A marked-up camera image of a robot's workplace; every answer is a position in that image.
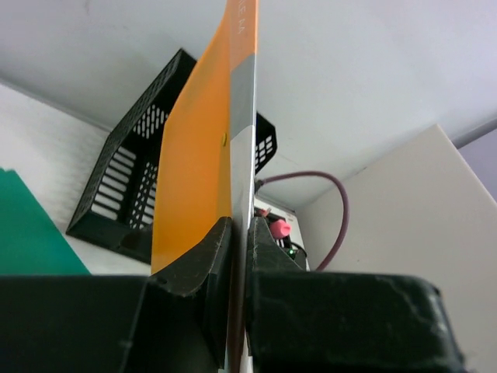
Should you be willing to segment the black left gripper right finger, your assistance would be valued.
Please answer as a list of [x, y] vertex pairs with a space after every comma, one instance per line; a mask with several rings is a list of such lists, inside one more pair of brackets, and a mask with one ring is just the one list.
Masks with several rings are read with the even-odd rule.
[[440, 291], [418, 277], [306, 271], [263, 218], [248, 231], [246, 329], [256, 372], [463, 372]]

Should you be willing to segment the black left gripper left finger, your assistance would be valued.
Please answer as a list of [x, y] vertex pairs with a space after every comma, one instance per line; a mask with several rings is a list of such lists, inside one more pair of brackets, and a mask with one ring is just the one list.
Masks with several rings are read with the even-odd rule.
[[224, 367], [229, 217], [149, 277], [1, 279], [3, 372], [216, 372]]

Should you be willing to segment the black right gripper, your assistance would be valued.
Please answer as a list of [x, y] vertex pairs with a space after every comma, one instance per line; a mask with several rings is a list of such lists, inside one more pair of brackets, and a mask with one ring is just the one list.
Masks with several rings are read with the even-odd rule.
[[278, 239], [278, 246], [303, 270], [308, 270], [308, 254], [302, 245], [290, 239]]

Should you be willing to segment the red clear pen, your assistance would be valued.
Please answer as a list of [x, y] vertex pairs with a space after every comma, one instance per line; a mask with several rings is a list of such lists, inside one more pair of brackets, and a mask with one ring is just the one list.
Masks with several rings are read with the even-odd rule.
[[269, 208], [269, 209], [266, 209], [266, 210], [265, 210], [265, 209], [260, 209], [260, 210], [259, 210], [260, 215], [261, 215], [262, 217], [264, 217], [264, 218], [267, 218], [267, 217], [269, 216], [270, 212], [271, 212], [271, 209], [270, 209], [270, 208]]

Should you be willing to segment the orange folder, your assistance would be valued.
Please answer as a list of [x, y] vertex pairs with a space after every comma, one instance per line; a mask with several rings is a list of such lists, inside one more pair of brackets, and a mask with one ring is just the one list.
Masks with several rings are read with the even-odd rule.
[[151, 269], [157, 272], [198, 243], [218, 218], [233, 219], [229, 372], [249, 369], [244, 303], [254, 208], [257, 32], [257, 2], [227, 2], [165, 124], [153, 223]]

